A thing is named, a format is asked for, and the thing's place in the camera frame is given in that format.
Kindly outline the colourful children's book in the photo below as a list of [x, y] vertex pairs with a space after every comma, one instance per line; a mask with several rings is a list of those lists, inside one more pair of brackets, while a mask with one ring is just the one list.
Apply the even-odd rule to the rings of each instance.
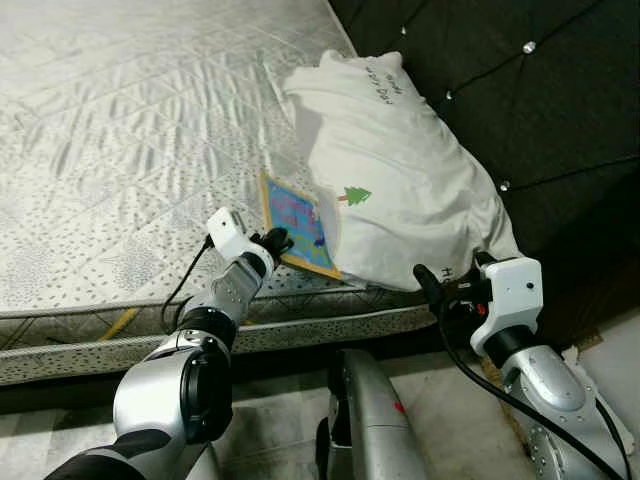
[[330, 279], [342, 279], [328, 250], [314, 201], [266, 172], [260, 173], [259, 183], [266, 228], [282, 228], [292, 241], [292, 246], [282, 255], [284, 264]]

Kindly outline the white pillow with tree print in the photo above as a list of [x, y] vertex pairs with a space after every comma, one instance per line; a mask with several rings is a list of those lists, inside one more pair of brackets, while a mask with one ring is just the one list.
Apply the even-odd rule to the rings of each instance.
[[492, 177], [403, 64], [328, 50], [282, 87], [335, 266], [389, 291], [416, 291], [417, 265], [448, 282], [477, 251], [520, 256]]

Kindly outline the grey right robot leg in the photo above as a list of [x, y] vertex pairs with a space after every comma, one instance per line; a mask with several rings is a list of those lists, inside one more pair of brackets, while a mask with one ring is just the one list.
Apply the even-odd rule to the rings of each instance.
[[319, 480], [428, 480], [406, 410], [364, 349], [338, 349], [326, 367], [328, 406], [315, 431]]

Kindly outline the black tufted headboard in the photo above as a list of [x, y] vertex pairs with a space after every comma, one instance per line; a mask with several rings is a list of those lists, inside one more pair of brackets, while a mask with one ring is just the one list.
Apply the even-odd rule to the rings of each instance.
[[640, 0], [328, 0], [358, 55], [399, 52], [543, 266], [540, 337], [639, 306]]

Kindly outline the beige quilted mattress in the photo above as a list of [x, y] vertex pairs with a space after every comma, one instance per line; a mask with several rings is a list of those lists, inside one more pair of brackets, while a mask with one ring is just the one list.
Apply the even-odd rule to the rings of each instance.
[[282, 82], [328, 0], [0, 0], [0, 387], [127, 370], [223, 273], [206, 220], [310, 192]]

